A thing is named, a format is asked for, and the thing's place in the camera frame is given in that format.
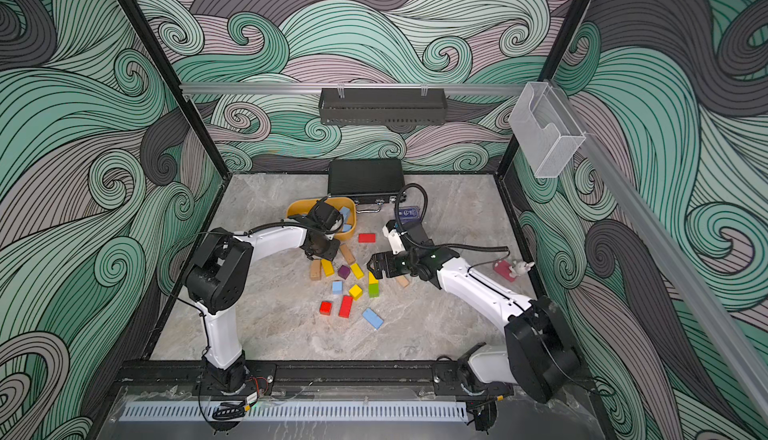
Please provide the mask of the light blue block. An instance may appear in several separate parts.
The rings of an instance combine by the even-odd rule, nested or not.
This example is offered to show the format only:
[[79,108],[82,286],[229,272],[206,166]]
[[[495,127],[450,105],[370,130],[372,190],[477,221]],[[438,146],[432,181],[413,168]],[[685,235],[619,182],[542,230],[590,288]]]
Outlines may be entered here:
[[376,312],[374,312],[371,308],[365,309],[363,311],[363,313],[362,313],[362,317],[375,330],[379,330],[383,326],[383,324],[384,324],[383,319]]

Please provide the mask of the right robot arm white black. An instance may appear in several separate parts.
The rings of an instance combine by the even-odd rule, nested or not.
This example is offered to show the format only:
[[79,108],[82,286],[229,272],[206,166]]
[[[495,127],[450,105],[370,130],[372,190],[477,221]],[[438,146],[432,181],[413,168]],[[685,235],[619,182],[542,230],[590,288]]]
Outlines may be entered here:
[[479,396],[494,383],[517,385],[533,400],[546,403],[568,383],[582,363],[576,338],[563,310],[551,299],[532,299],[503,287],[471,265],[460,252],[507,253],[506,247],[436,244],[426,235],[421,218],[405,221],[399,208],[404,194],[415,189],[428,205],[419,184],[404,185],[394,197],[395,218],[383,228],[388,251],[372,255],[367,268],[373,277],[409,275],[430,283],[476,310],[503,334],[502,345],[482,344],[465,355],[463,388]]

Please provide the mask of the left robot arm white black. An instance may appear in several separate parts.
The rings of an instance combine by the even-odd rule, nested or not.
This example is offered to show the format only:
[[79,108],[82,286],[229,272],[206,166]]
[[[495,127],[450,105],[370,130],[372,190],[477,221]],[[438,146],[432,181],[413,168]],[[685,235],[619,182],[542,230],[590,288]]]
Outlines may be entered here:
[[202,354],[206,379],[224,394],[246,386],[248,370],[237,331],[236,305],[258,262],[288,250],[311,260],[332,261],[340,247],[335,235],[348,215],[316,200],[306,213],[253,227],[241,233],[211,230],[182,274],[191,305],[201,315],[206,345]]

